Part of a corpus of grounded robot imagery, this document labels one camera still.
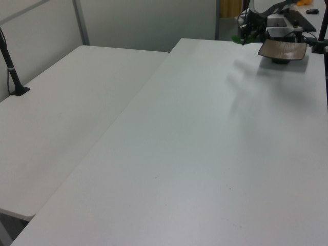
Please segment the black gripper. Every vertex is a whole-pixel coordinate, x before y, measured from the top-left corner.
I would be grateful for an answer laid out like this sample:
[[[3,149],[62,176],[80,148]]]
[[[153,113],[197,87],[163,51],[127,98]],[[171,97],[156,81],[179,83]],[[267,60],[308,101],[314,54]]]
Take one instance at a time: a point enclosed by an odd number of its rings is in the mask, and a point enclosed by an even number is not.
[[[255,30],[255,41],[264,42],[266,40],[267,17],[249,10],[246,16],[246,24],[239,27],[240,41],[242,45],[250,44],[253,42],[252,29]]]

